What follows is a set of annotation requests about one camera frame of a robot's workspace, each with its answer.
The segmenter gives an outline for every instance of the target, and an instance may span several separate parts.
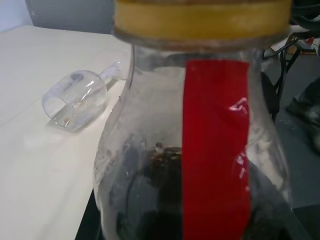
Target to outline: gray floor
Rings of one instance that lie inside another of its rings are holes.
[[[269,66],[265,73],[275,82],[280,75],[280,64]],[[320,59],[300,55],[287,75],[275,122],[289,164],[294,208],[320,204],[320,154],[312,149],[306,131],[285,107],[318,77]]]

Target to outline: dark contents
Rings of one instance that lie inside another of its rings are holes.
[[[144,156],[142,165],[136,149],[132,147],[125,151],[124,161],[106,207],[114,214],[107,213],[104,216],[105,224],[114,221],[116,216],[115,232],[119,239],[183,239],[181,150],[180,147],[157,143]],[[261,175],[253,165],[250,166],[250,173],[252,171],[256,174],[250,175],[250,189],[254,192],[251,198],[255,199],[251,199],[251,220],[242,240],[277,240],[283,232],[283,225],[277,219],[280,212],[273,208],[270,199],[274,194],[279,198],[279,194],[272,187],[267,193],[269,199],[262,196],[257,181],[261,180]],[[215,239],[214,227],[212,239]]]

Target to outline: glass bottle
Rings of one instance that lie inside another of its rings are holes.
[[[116,8],[123,14],[120,5],[130,3],[141,7],[122,0]],[[105,238],[273,240],[289,231],[308,239],[288,205],[287,162],[261,86],[259,48],[286,26],[264,37],[177,40],[170,29],[128,33],[117,14],[115,34],[133,47],[130,78],[94,163]]]

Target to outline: black cable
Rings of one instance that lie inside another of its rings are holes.
[[[287,76],[287,64],[286,64],[286,51],[281,52],[280,54],[280,62],[281,62],[281,75],[280,75],[280,83],[279,88],[277,91],[277,96],[279,99],[279,102],[282,97],[282,92],[284,90],[285,82],[286,82],[286,76]]]
[[[263,60],[267,60],[269,58],[272,58],[276,55],[278,55],[279,53],[281,53],[283,50],[286,50],[287,48],[289,48],[290,46],[292,46],[293,44],[295,44],[296,42],[298,42],[298,39],[295,39],[291,42],[289,42],[287,45],[284,45],[283,47],[279,48],[277,51],[275,51],[274,53],[272,54],[269,54],[268,56],[265,56],[265,51],[263,50],[263,53],[262,53],[262,59]]]
[[[300,48],[296,48],[293,56],[291,57],[291,59],[289,60],[288,64],[286,65],[285,71],[288,73],[290,68],[292,67],[292,65],[295,63],[295,61],[297,60],[297,58],[299,57],[301,53],[301,49]]]
[[[292,16],[291,19],[295,24],[299,25],[300,27],[303,27],[304,29],[313,30],[313,31],[320,30],[319,21],[309,20],[304,16]]]
[[[320,4],[305,5],[305,6],[293,6],[291,13],[293,16],[319,14],[320,13]]]

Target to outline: wire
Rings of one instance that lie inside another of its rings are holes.
[[[292,15],[319,14],[320,4],[293,6]]]
[[[298,39],[295,39],[291,42],[289,42],[287,45],[284,45],[283,47],[279,48],[277,51],[275,51],[272,54],[269,54],[268,56],[265,56],[265,51],[263,50],[263,55],[262,55],[262,59],[263,60],[267,60],[269,58],[272,58],[276,55],[278,55],[279,53],[281,53],[283,50],[286,50],[287,48],[289,48],[290,46],[292,46],[293,44],[295,44],[296,42],[298,42]]]
[[[320,30],[320,22],[319,21],[309,20],[304,16],[292,16],[291,19],[295,24],[303,27],[304,29],[313,30],[313,31]]]
[[[281,62],[281,75],[280,75],[280,83],[279,83],[279,88],[277,91],[277,96],[279,99],[279,102],[282,97],[282,92],[284,90],[285,86],[285,81],[286,81],[286,76],[287,76],[287,64],[286,64],[286,51],[281,52],[280,54],[280,62]]]

